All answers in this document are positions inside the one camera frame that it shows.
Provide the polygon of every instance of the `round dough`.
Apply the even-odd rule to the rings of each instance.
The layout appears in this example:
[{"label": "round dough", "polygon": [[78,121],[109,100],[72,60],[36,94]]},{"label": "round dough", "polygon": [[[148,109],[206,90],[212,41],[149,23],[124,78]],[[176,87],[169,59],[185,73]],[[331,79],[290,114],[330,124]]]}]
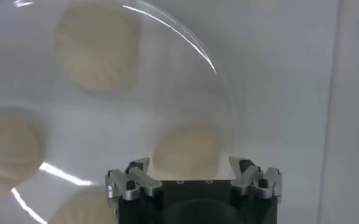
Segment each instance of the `round dough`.
[{"label": "round dough", "polygon": [[113,89],[129,76],[136,45],[125,18],[95,3],[70,7],[55,28],[55,53],[64,72],[92,91]]},{"label": "round dough", "polygon": [[164,180],[207,180],[219,167],[220,146],[210,130],[189,125],[168,133],[157,145],[153,160]]},{"label": "round dough", "polygon": [[115,224],[106,203],[103,187],[89,187],[72,196],[52,216],[48,224]]},{"label": "round dough", "polygon": [[26,121],[0,113],[0,195],[32,175],[39,160],[38,140]]}]

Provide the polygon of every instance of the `glass plate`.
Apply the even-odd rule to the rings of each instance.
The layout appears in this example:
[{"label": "glass plate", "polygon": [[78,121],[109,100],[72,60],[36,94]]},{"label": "glass plate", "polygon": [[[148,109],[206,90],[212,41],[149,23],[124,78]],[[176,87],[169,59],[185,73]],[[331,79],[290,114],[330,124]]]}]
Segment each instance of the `glass plate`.
[{"label": "glass plate", "polygon": [[[109,169],[151,156],[162,133],[185,124],[219,136],[224,153],[216,178],[232,177],[225,154],[236,139],[234,106],[203,44],[147,2],[116,2],[137,29],[136,79],[92,94],[61,74],[53,56],[54,27],[70,2],[0,1],[0,109],[25,115],[44,151],[35,175],[0,197],[0,223],[46,223],[70,195],[103,184]],[[156,177],[152,165],[150,174]]]}]

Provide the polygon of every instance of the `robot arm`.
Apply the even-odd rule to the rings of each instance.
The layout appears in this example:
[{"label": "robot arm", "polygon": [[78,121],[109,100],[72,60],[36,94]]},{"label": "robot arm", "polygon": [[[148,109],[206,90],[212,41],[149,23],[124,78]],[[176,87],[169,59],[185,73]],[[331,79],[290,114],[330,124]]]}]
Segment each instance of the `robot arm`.
[{"label": "robot arm", "polygon": [[234,180],[159,181],[149,158],[105,177],[107,203],[119,224],[277,224],[282,173],[251,160],[229,158]]}]

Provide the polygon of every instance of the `dough ball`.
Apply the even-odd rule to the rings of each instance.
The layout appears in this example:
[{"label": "dough ball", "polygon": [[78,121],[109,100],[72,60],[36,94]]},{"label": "dough ball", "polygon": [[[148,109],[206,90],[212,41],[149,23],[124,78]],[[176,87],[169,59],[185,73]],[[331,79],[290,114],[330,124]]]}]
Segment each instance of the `dough ball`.
[{"label": "dough ball", "polygon": [[55,53],[64,73],[91,91],[113,89],[129,76],[136,45],[125,18],[95,3],[70,7],[55,28]]},{"label": "dough ball", "polygon": [[48,224],[114,224],[103,187],[89,187],[72,196]]},{"label": "dough ball", "polygon": [[39,162],[33,129],[18,116],[0,113],[0,195],[32,175]]},{"label": "dough ball", "polygon": [[163,180],[207,180],[218,171],[219,155],[219,141],[212,132],[189,125],[161,139],[153,162]]}]

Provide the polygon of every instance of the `white wall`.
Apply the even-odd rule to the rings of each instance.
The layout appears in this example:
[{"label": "white wall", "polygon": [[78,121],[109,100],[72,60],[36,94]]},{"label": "white wall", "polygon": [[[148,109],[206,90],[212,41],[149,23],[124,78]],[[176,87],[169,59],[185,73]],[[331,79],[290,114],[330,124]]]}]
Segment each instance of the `white wall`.
[{"label": "white wall", "polygon": [[359,0],[341,0],[320,224],[359,223]]}]

